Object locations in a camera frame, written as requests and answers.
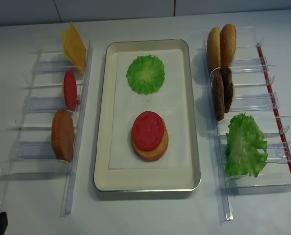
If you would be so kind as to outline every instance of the red stripe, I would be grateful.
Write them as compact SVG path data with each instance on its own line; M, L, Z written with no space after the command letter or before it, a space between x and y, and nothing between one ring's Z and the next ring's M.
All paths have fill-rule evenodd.
M261 46L259 44L257 44L257 50L258 50L259 57L263 58ZM262 67L266 66L265 61L263 59L261 60L261 65L262 65ZM269 77L268 77L267 70L264 70L263 73L264 73L265 81L268 82L269 81ZM269 93L273 92L273 89L272 89L272 86L271 86L270 83L267 83L267 90L268 90ZM272 96L271 99L272 99L272 103L275 103L275 99L274 99L273 96ZM275 115L276 123L277 123L277 126L278 126L278 130L281 131L283 129L283 125L282 125L282 122L281 122L281 120L279 118L279 113L278 113L278 109L277 108L274 109L274 115ZM281 137L282 142L287 142L285 134L283 132L280 132L280 137ZM285 154L286 154L287 159L291 160L291 156L290 156L290 154L288 154L288 151L285 151ZM289 172L291 172L291 161L287 162L287 164L288 164Z

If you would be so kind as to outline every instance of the red tomato slice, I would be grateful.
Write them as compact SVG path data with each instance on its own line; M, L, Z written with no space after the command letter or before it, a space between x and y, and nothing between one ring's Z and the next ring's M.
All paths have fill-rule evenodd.
M77 84L72 70L68 70L65 73L63 86L66 107L74 111L77 105Z
M131 133L134 143L140 150L152 151L162 141L164 124L157 113L145 111L137 116Z

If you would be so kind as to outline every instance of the green lettuce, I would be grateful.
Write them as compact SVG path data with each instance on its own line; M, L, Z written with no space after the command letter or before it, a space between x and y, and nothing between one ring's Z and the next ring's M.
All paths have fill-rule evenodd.
M138 56L129 66L126 77L133 91L152 94L163 85L164 64L157 56Z
M249 174L257 177L267 160L267 141L264 141L262 131L253 117L246 114L234 116L228 127L225 173L228 176Z

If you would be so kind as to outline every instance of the white countertop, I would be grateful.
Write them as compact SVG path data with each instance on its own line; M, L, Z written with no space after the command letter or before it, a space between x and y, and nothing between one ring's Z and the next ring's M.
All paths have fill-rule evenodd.
M203 125L207 96L195 81L204 76L203 62L197 56L203 43L202 32L227 23L258 28L264 38L263 54L269 64L278 68L273 90L278 94L280 115L291 116L291 10L75 23L84 41L90 39L93 44L93 62L72 214L59 217L64 179L17 181L12 184L5 205L9 220L6 234L291 234L291 190L235 196L234 220L222 224L219 221L209 141ZM22 74L32 65L29 53L35 51L36 45L60 50L56 38L67 27L66 23L0 27L0 160L7 158L16 137L10 127L25 96ZM92 152L106 48L118 41L171 38L181 38L189 44L194 101L201 107L195 112L201 120L197 124L201 183L186 199L123 200L123 196L113 195L105 200L94 190ZM286 137L291 142L291 127ZM38 197L38 184L48 185L46 197Z

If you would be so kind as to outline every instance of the white tray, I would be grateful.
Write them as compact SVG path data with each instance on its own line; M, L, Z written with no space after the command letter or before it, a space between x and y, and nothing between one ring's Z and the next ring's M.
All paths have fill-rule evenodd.
M134 59L156 55L165 80L156 93L132 91L126 73ZM165 122L168 148L145 162L131 147L131 127L143 111ZM94 184L100 191L192 191L201 179L188 45L160 40L111 44L106 52Z

